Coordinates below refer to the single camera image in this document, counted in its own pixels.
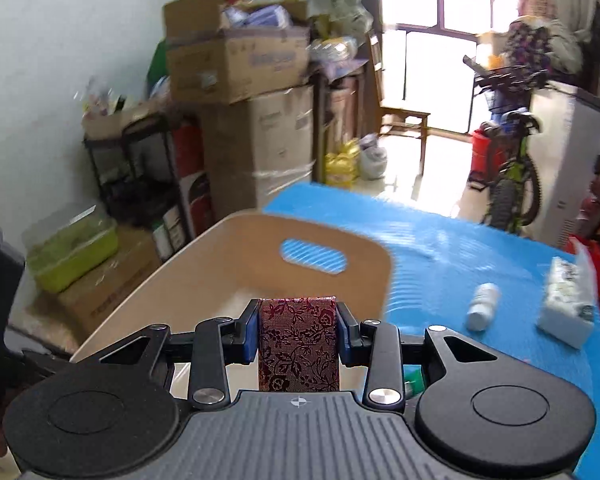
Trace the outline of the green black bicycle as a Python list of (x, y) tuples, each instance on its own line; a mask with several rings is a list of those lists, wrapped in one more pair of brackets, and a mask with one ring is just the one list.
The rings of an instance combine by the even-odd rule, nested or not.
[(463, 63), (474, 72), (474, 89), (486, 96), (491, 113), (491, 119), (478, 128), (488, 140), (484, 169), (474, 180), (489, 192), (481, 222), (519, 235), (536, 219), (542, 204), (538, 170), (528, 144), (530, 136), (542, 130), (530, 112), (532, 94), (547, 85), (548, 73), (530, 73), (521, 66), (488, 70), (469, 56)]

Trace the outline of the red floral patterned box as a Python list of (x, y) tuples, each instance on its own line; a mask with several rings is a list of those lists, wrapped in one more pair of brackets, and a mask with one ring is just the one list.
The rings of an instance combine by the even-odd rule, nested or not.
[(261, 391), (337, 391), (340, 374), (336, 299), (263, 299), (258, 359)]

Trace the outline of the yellow oil jug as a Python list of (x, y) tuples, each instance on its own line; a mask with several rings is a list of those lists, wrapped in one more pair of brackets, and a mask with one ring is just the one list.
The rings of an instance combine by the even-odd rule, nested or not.
[(328, 153), (325, 156), (325, 183), (343, 190), (353, 188), (353, 183), (358, 178), (360, 153), (356, 139), (343, 143), (337, 153)]

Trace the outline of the blue silicone table mat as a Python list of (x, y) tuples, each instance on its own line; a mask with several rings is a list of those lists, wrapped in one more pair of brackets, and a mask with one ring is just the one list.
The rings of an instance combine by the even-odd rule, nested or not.
[(498, 286), (494, 320), (478, 341), (572, 382), (591, 398), (596, 428), (577, 476), (600, 479), (600, 314), (579, 350), (536, 327), (545, 279), (559, 250), (479, 223), (319, 184), (293, 185), (265, 212), (325, 223), (383, 244), (393, 265), (385, 315), (405, 333), (430, 325), (464, 332), (477, 286)]

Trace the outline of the white pill bottle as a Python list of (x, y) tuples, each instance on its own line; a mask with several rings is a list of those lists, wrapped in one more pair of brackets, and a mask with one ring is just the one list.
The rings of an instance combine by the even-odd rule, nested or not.
[(466, 327), (472, 332), (484, 332), (493, 322), (501, 291), (493, 283), (483, 283), (474, 292), (466, 315)]

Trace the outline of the white plastic bag on floor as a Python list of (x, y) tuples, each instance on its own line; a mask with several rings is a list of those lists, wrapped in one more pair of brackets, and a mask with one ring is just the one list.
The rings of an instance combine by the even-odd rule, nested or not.
[(381, 179), (387, 168), (387, 152), (379, 145), (378, 135), (369, 133), (363, 136), (358, 144), (358, 170), (364, 180)]

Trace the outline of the wooden chair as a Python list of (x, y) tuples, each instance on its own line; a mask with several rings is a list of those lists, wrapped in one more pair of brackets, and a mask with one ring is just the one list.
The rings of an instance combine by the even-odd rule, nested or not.
[(419, 110), (409, 110), (404, 100), (389, 99), (385, 96), (385, 66), (382, 62), (380, 41), (372, 30), (366, 32), (366, 40), (370, 48), (370, 62), (373, 71), (377, 132), (380, 136), (402, 136), (402, 138), (417, 140), (419, 142), (418, 175), (422, 177), (425, 173), (430, 114)]

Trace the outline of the green plastic lidded container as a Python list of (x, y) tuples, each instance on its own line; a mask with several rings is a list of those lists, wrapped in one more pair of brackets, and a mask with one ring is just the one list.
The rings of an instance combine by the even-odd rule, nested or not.
[(27, 266), (39, 289), (58, 294), (113, 256), (117, 223), (99, 203), (74, 203), (22, 234)]

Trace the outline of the red white appliance box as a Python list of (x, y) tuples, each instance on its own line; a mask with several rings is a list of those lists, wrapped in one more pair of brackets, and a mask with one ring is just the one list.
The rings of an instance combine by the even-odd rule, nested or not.
[(194, 124), (182, 122), (171, 132), (171, 141), (187, 229), (196, 238), (214, 223), (210, 182), (204, 168), (202, 132)]

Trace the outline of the cardboard tray on shelf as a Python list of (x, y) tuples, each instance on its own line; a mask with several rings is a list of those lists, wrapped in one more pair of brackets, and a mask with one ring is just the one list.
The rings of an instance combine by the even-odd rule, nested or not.
[(155, 102), (143, 102), (107, 116), (86, 115), (82, 118), (84, 138), (90, 141), (119, 139), (128, 125), (158, 110), (159, 105)]

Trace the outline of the open cardboard box on top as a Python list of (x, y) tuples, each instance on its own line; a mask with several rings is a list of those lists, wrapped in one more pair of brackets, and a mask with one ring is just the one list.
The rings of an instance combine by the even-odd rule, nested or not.
[(233, 104), (306, 81), (306, 0), (173, 0), (162, 17), (178, 102)]

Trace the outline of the black metal shelf rack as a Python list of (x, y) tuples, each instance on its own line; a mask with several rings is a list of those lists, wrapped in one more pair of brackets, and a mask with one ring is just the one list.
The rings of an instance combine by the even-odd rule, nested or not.
[[(158, 139), (164, 165), (152, 169), (149, 155), (140, 150), (140, 144)], [(175, 167), (172, 134), (165, 114), (155, 112), (134, 120), (112, 138), (83, 140), (96, 179), (99, 198), (114, 220), (136, 228), (151, 230), (163, 222), (166, 213), (178, 211), (183, 231), (183, 243), (193, 240), (185, 218), (180, 182)], [(103, 151), (120, 154), (122, 166), (115, 178), (107, 177), (98, 166), (96, 155)]]

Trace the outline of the white chest freezer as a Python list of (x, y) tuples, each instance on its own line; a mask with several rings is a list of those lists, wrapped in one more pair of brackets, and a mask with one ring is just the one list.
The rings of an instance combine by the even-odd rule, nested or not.
[(541, 207), (528, 226), (531, 238), (555, 248), (576, 232), (600, 156), (600, 98), (552, 81), (533, 92), (531, 114), (541, 131), (528, 143), (541, 185)]

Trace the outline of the beige plastic storage bin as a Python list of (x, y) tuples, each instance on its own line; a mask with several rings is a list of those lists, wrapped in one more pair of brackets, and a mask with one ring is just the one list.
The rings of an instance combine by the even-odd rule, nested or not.
[[(261, 303), (263, 299), (334, 297), (358, 321), (383, 321), (391, 268), (389, 253), (369, 238), (269, 214), (232, 214), (176, 254), (112, 312), (57, 375), (58, 393), (65, 400), (78, 400), (74, 366), (137, 330), (166, 324), (174, 334), (192, 332), (210, 318), (239, 318), (253, 299)], [(337, 391), (261, 391), (259, 310), (256, 357), (247, 365), (225, 367), (230, 404), (192, 408), (187, 402), (190, 365), (179, 362), (172, 368), (169, 388), (178, 405), (157, 410), (210, 414), (241, 400), (260, 399), (300, 414), (334, 399), (361, 401), (366, 368), (346, 367), (340, 359)]]

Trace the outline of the brown cardboard box on floor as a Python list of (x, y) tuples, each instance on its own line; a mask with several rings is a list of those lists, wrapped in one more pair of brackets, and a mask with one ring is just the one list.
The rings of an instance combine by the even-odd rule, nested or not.
[(83, 338), (162, 265), (151, 232), (119, 226), (118, 240), (113, 256), (56, 296)]

